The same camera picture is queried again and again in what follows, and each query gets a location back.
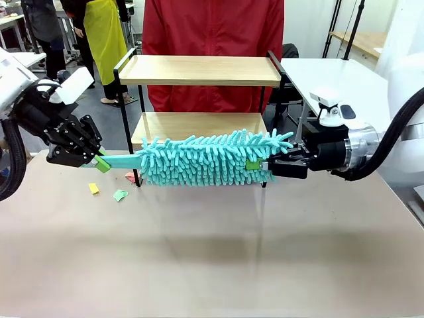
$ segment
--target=black corrugated hose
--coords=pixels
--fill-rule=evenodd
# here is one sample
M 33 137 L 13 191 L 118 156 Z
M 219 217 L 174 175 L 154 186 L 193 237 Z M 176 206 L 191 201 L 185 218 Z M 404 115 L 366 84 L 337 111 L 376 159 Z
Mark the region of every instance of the black corrugated hose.
M 361 180 L 374 172 L 383 161 L 387 158 L 395 143 L 398 141 L 402 131 L 418 111 L 424 105 L 424 88 L 415 93 L 393 118 L 392 123 L 387 129 L 380 144 L 378 145 L 374 155 L 359 169 L 352 171 L 340 172 L 332 171 L 331 173 L 344 178 L 347 181 Z
M 18 190 L 27 169 L 27 156 L 18 124 L 12 119 L 5 119 L 1 121 L 1 126 L 5 133 L 11 161 L 9 176 L 0 184 L 0 201 L 3 201 Z

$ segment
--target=red shirt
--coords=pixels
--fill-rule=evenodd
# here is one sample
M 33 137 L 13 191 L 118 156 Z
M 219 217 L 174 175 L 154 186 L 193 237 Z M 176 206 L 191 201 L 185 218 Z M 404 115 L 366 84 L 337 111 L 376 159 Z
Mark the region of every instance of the red shirt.
M 282 57 L 284 0 L 146 0 L 143 54 Z M 264 106 L 271 94 L 266 90 Z M 149 85 L 155 111 L 257 112 L 260 87 Z

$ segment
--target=yellow skirt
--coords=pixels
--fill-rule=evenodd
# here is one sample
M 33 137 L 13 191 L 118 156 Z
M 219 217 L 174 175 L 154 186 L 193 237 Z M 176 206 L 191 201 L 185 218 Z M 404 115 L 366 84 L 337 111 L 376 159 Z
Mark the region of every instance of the yellow skirt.
M 114 80 L 113 68 L 127 53 L 116 1 L 88 2 L 84 28 L 101 83 L 110 84 Z

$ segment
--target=green block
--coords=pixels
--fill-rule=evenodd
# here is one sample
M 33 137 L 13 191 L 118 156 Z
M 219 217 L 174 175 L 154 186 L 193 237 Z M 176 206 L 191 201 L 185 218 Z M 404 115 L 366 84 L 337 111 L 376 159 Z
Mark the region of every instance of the green block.
M 104 161 L 102 158 L 100 158 L 98 155 L 95 155 L 94 159 L 97 160 L 97 164 L 95 165 L 94 168 L 97 168 L 103 173 L 106 173 L 111 169 L 111 165 L 108 164 L 106 161 Z
M 246 170 L 259 170 L 261 162 L 262 159 L 258 159 L 255 162 L 251 162 L 249 159 L 246 160 Z

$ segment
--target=yellow sponge piece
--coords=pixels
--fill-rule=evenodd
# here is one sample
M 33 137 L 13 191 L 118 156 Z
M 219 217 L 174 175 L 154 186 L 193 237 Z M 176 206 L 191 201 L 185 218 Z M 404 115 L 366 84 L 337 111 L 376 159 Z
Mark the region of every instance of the yellow sponge piece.
M 89 184 L 88 185 L 91 191 L 91 194 L 99 193 L 99 188 L 96 186 L 96 184 Z

